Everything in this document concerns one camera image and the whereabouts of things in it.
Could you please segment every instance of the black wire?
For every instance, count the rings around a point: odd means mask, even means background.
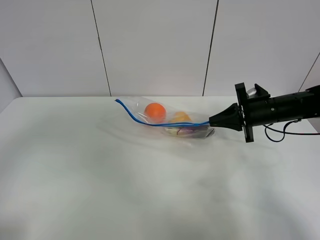
[[[300,122],[300,121],[301,121],[301,119],[287,122],[287,123],[284,125],[282,131],[271,128],[270,126],[273,125],[273,123],[269,124],[268,126],[267,126],[267,125],[263,125],[263,126],[265,127],[265,128],[264,128],[264,133],[265,133],[266,137],[267,137],[270,141],[275,142],[275,143],[279,143],[279,142],[283,141],[283,140],[285,139],[286,134],[289,134],[289,135],[299,135],[299,136],[320,135],[320,133],[296,133],[296,132],[287,132],[287,131],[286,131],[286,128],[287,128],[290,124],[298,123],[298,122]],[[272,139],[271,137],[269,137],[269,135],[268,135],[268,133],[267,133],[267,129],[272,130],[272,131],[277,132],[277,133],[281,133],[281,134],[283,134],[283,137],[282,137],[280,140],[274,140],[274,139]]]

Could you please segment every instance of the clear plastic bag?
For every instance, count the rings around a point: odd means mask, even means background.
[[[207,115],[177,110],[144,97],[120,97],[115,101],[135,122],[157,127],[169,136],[203,139],[215,132]]]

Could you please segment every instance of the white table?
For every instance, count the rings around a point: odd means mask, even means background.
[[[1,240],[320,239],[320,137],[168,137],[114,99],[25,97],[0,114]],[[151,99],[209,115],[237,101]]]

